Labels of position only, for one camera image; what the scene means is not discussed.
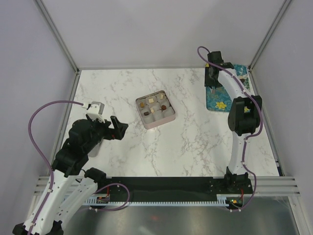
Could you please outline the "pink chocolate tin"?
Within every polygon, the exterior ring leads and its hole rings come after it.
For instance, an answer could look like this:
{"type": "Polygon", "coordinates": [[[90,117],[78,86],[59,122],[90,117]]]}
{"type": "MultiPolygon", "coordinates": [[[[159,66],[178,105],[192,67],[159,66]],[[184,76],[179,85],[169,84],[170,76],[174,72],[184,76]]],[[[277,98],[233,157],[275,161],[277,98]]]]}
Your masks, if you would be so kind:
{"type": "Polygon", "coordinates": [[[164,90],[139,97],[135,102],[143,126],[147,130],[172,122],[176,119],[176,111],[164,90]],[[150,98],[154,100],[154,103],[149,103],[150,98]],[[144,108],[140,107],[141,102],[144,103],[144,108]],[[166,110],[162,110],[162,105],[167,107],[166,110]]]}

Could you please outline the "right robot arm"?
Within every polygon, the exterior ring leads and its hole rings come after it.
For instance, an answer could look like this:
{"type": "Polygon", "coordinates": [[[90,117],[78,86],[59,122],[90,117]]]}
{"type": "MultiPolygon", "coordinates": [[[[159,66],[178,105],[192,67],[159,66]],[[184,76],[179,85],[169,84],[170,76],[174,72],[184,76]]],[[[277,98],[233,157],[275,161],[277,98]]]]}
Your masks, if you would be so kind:
{"type": "Polygon", "coordinates": [[[220,51],[209,52],[207,61],[204,86],[210,90],[223,87],[232,101],[227,123],[233,134],[233,143],[223,183],[227,192],[235,193],[241,188],[241,182],[248,178],[245,163],[248,139],[256,136],[257,128],[263,127],[260,117],[262,98],[251,95],[246,90],[237,77],[234,66],[223,60],[220,51]]]}

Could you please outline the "blue floral tray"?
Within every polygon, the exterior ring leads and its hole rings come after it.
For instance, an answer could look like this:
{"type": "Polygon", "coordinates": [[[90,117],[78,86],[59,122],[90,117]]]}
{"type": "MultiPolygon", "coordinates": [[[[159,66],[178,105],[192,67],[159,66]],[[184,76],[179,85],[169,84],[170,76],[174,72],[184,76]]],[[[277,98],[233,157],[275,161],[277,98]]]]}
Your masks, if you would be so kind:
{"type": "MultiPolygon", "coordinates": [[[[248,75],[247,66],[234,64],[234,69],[236,71],[237,77],[243,83],[244,87],[250,92],[254,93],[253,89],[250,87],[250,78],[248,75]]],[[[232,100],[228,95],[224,87],[215,88],[215,94],[212,94],[209,87],[205,87],[206,90],[206,108],[209,111],[214,112],[227,112],[229,113],[232,100]]]]}

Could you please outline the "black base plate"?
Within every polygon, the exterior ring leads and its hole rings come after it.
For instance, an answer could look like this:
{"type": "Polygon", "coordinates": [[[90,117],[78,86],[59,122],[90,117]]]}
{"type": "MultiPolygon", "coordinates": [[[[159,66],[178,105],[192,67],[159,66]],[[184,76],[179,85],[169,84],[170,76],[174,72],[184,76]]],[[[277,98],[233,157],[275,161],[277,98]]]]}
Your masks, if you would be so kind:
{"type": "Polygon", "coordinates": [[[251,194],[251,180],[242,184],[213,177],[112,177],[105,185],[121,183],[131,202],[213,201],[218,194],[251,194]]]}

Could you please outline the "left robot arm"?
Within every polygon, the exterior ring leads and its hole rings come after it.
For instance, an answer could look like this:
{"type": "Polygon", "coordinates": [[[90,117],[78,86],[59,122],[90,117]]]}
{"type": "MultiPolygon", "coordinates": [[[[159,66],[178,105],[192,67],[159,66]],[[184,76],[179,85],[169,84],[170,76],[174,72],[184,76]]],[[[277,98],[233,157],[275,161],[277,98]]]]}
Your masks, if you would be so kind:
{"type": "Polygon", "coordinates": [[[99,119],[77,120],[69,130],[69,137],[57,152],[52,163],[52,175],[31,216],[13,229],[15,235],[62,235],[69,221],[94,193],[106,190],[106,174],[96,168],[86,171],[84,178],[69,197],[67,190],[75,182],[88,154],[102,140],[121,140],[128,128],[117,117],[110,121],[99,119]]]}

